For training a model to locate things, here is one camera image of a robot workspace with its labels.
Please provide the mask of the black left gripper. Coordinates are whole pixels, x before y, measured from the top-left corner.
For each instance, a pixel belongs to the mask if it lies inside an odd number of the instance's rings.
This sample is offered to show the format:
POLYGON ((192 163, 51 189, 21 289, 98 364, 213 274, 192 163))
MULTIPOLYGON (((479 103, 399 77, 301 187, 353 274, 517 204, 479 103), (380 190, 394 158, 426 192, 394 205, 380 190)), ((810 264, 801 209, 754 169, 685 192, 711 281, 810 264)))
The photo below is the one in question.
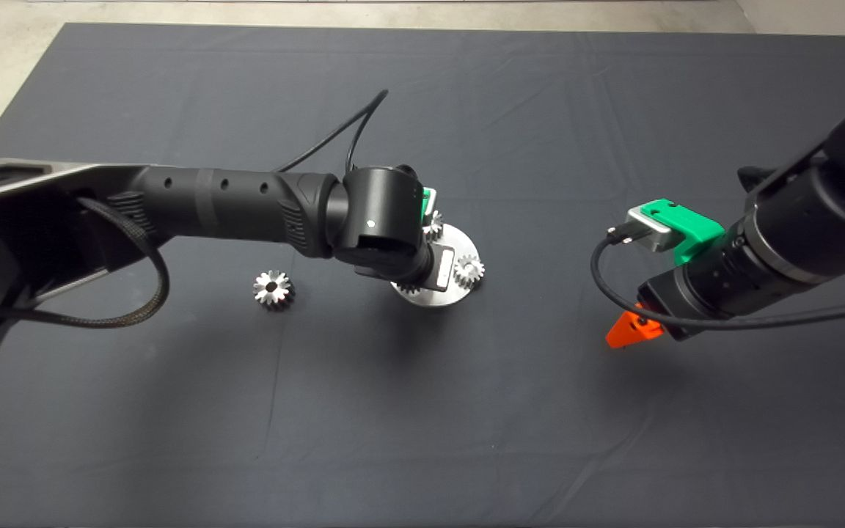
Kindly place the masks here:
POLYGON ((399 290, 448 290, 448 281, 440 274, 449 270, 456 251, 449 245, 425 245, 415 255, 396 252, 372 252, 365 263, 356 264, 355 273, 396 285, 399 290))

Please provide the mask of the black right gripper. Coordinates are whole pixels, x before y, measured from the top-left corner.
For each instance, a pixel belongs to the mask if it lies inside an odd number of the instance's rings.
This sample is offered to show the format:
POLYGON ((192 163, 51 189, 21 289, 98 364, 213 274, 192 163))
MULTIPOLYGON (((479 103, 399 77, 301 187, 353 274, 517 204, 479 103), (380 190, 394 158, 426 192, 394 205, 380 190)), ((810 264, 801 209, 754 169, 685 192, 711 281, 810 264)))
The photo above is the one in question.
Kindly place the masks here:
MULTIPOLYGON (((723 320, 712 304, 721 285, 720 271, 707 266, 677 266, 654 275, 637 288, 645 309, 682 320, 723 320)), ((624 311, 606 334, 614 350, 661 337, 663 326, 632 311, 624 311)))

